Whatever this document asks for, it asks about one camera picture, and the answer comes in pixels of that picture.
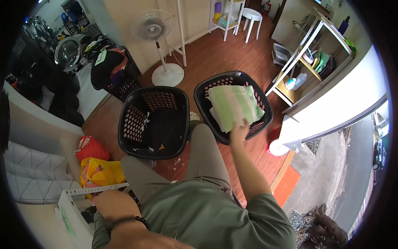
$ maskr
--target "wooden floor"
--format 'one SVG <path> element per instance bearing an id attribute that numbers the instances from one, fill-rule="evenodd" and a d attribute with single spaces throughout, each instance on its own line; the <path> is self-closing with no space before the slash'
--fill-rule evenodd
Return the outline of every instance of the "wooden floor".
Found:
<path id="1" fill-rule="evenodd" d="M 189 109 L 191 111 L 199 114 L 193 98 L 195 87 L 200 82 L 226 71 L 240 70 L 246 72 L 264 91 L 266 90 L 281 67 L 272 63 L 271 50 L 274 41 L 268 37 L 272 28 L 272 19 L 268 17 L 263 18 L 259 37 L 256 40 L 258 23 L 255 22 L 248 43 L 244 42 L 247 31 L 242 30 L 243 22 L 240 25 L 237 36 L 232 34 L 232 30 L 228 32 L 226 42 L 222 41 L 224 32 L 216 29 L 211 34 L 206 34 L 191 44 L 186 45 L 187 67 L 184 68 L 185 76 L 183 81 L 178 85 L 178 88 L 188 94 Z M 174 54 L 182 63 L 182 56 L 177 52 L 174 52 Z M 169 56 L 167 56 L 166 62 L 177 63 L 174 57 Z M 160 62 L 155 64 L 140 78 L 140 82 L 144 87 L 153 86 L 151 75 L 159 65 L 161 65 Z M 274 111 L 274 119 L 263 132 L 246 141 L 245 147 L 255 164 L 271 184 L 286 156 L 275 158 L 265 152 L 267 134 L 272 129 L 281 126 L 283 119 L 281 112 L 288 105 L 275 93 L 271 93 L 268 96 L 268 100 Z M 115 97 L 111 97 L 95 116 L 83 126 L 83 131 L 86 135 L 91 134 L 109 149 L 112 160 L 120 160 L 125 155 L 117 142 L 117 127 L 122 106 L 123 103 L 121 101 Z M 239 183 L 230 148 L 229 146 L 219 144 L 219 149 L 228 169 L 232 189 L 242 205 L 245 206 L 246 200 Z M 187 144 L 183 153 L 175 159 L 158 161 L 155 171 L 169 180 L 183 179 L 189 163 L 189 150 L 190 143 Z"/>

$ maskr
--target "black laundry basket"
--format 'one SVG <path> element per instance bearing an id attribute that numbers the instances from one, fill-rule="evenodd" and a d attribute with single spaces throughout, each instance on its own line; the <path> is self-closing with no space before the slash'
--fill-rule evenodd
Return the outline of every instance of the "black laundry basket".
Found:
<path id="1" fill-rule="evenodd" d="M 143 141 L 147 129 L 141 130 L 148 112 L 159 108 L 177 110 L 178 115 L 168 116 L 170 125 L 182 127 L 172 135 L 172 141 L 164 149 L 149 149 Z M 155 86 L 140 88 L 132 92 L 126 99 L 119 119 L 118 142 L 127 154 L 144 159 L 165 160 L 178 156 L 185 147 L 189 123 L 189 101 L 184 91 L 174 87 Z"/>
<path id="2" fill-rule="evenodd" d="M 132 61 L 131 55 L 127 49 L 125 49 L 125 56 L 127 57 L 128 61 L 125 69 L 123 70 L 122 80 L 119 83 L 113 83 L 110 78 L 106 79 L 101 85 L 96 85 L 92 82 L 94 89 L 104 89 L 111 95 L 121 100 L 121 102 L 126 101 L 126 98 L 131 92 L 141 88 L 141 83 L 138 80 L 138 73 L 136 70 L 134 70 L 132 65 L 134 62 Z"/>
<path id="3" fill-rule="evenodd" d="M 229 133 L 222 132 L 217 121 L 211 115 L 210 109 L 213 106 L 208 99 L 209 94 L 207 93 L 210 88 L 222 85 L 253 86 L 257 105 L 265 111 L 264 116 L 259 121 L 251 124 L 246 140 L 256 136 L 272 122 L 273 111 L 271 105 L 263 90 L 249 75 L 241 71 L 230 71 L 211 77 L 196 86 L 193 97 L 204 122 L 210 127 L 216 139 L 222 144 L 229 145 Z"/>

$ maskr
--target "street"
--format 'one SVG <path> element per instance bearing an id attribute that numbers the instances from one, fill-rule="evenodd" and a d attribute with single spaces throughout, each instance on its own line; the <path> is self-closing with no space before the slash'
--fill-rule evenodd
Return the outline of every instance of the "street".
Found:
<path id="1" fill-rule="evenodd" d="M 347 150 L 344 193 L 338 198 L 333 219 L 348 232 L 361 208 L 373 161 L 373 120 L 369 115 L 352 127 Z"/>

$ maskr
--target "plastic bag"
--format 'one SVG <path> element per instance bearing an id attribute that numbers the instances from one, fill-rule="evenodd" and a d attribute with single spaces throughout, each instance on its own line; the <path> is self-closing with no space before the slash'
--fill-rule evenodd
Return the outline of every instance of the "plastic bag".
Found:
<path id="1" fill-rule="evenodd" d="M 105 161 L 109 160 L 109 151 L 102 147 L 102 145 L 92 136 L 84 136 L 80 138 L 75 154 L 79 163 L 82 163 L 82 160 L 88 157 Z"/>
<path id="2" fill-rule="evenodd" d="M 108 162 L 89 157 L 80 164 L 80 185 L 82 188 L 95 188 L 126 182 L 120 161 Z"/>
<path id="3" fill-rule="evenodd" d="M 217 20 L 217 24 L 222 26 L 222 27 L 226 27 L 226 22 L 228 20 L 228 16 L 222 16 Z M 231 15 L 230 20 L 229 20 L 229 25 L 231 25 L 232 23 L 234 23 L 235 21 L 235 17 L 233 17 Z"/>

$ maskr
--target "orange doormat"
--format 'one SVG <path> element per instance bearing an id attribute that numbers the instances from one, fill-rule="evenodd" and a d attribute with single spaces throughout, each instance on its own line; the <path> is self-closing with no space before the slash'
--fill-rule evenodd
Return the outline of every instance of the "orange doormat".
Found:
<path id="1" fill-rule="evenodd" d="M 300 174 L 295 171 L 290 165 L 287 167 L 285 174 L 273 192 L 273 196 L 278 202 L 279 206 L 283 207 L 288 197 L 295 188 Z"/>

